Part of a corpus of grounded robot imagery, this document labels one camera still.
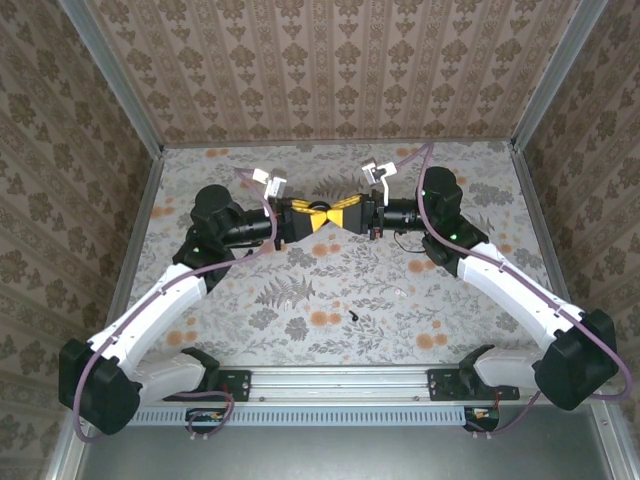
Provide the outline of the aluminium side rail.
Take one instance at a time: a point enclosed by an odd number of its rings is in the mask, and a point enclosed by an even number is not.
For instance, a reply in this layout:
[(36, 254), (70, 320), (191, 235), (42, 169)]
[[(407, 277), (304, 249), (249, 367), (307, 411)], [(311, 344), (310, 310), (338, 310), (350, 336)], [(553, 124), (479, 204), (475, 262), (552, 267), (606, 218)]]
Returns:
[(162, 157), (155, 159), (151, 164), (145, 189), (139, 205), (139, 210), (131, 231), (129, 244), (124, 257), (124, 263), (120, 271), (107, 315), (106, 326), (110, 326), (114, 323), (127, 309), (140, 255), (144, 245), (146, 231), (148, 229), (155, 198), (160, 186), (163, 167), (164, 159)]
[(569, 301), (570, 293), (562, 274), (546, 219), (536, 194), (535, 186), (527, 167), (524, 154), (521, 151), (512, 150), (511, 159), (531, 217), (541, 256), (548, 273), (551, 289), (562, 299)]

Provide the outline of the black connector board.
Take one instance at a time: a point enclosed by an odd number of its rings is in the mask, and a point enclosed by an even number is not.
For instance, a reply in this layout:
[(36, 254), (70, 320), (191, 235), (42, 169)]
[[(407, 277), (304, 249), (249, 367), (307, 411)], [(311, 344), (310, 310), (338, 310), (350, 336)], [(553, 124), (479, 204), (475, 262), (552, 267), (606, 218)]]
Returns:
[(226, 416), (227, 411), (222, 408), (189, 409), (185, 414), (186, 429), (190, 434), (196, 436), (211, 435)]
[(500, 414), (495, 407), (465, 407), (464, 418), (463, 428), (469, 432), (493, 432), (498, 428)]

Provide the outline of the floral patterned table cover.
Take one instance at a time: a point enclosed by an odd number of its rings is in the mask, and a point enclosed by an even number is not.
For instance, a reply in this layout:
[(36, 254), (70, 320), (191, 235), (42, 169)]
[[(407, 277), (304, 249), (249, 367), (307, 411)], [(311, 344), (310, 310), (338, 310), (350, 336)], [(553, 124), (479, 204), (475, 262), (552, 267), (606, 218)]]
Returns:
[[(257, 200), (236, 170), (281, 169), (288, 196), (335, 203), (368, 190), (361, 166), (371, 158), (400, 164), (388, 182), (392, 197), (414, 196), (422, 164), (415, 143), (166, 150), (132, 298), (150, 289), (183, 244), (201, 188), (223, 185), (250, 210)], [(484, 344), (518, 350), (534, 341), (488, 296), (429, 260), (419, 234), (371, 240), (330, 224), (231, 268), (144, 359), (196, 347), (228, 366), (433, 364), (455, 363)]]

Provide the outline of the aluminium corner post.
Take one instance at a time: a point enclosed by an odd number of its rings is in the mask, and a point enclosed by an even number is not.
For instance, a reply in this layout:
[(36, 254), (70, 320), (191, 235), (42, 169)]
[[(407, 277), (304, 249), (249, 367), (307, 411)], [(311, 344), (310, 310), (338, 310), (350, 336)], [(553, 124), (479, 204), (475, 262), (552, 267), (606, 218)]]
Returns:
[(86, 0), (58, 0), (153, 161), (163, 141)]
[(580, 0), (511, 136), (516, 152), (522, 152), (533, 136), (607, 3)]

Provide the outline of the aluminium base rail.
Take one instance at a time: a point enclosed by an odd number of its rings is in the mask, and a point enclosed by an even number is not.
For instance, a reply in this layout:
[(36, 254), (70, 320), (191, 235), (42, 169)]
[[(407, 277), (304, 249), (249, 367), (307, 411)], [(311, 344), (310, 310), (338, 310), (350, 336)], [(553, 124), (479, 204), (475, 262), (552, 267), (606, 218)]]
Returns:
[(355, 403), (482, 404), (517, 401), (515, 387), (479, 386), (469, 392), (458, 369), (437, 366), (246, 367), (247, 401), (291, 405)]

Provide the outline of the grey metal panel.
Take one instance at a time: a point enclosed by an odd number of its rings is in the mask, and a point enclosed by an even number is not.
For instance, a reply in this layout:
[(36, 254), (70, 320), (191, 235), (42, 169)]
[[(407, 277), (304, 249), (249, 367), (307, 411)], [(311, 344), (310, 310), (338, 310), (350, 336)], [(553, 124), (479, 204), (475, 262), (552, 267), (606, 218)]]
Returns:
[(64, 429), (45, 480), (640, 480), (640, 453), (614, 406), (540, 405), (498, 435), (460, 427), (227, 427), (193, 440), (133, 427), (92, 445)]

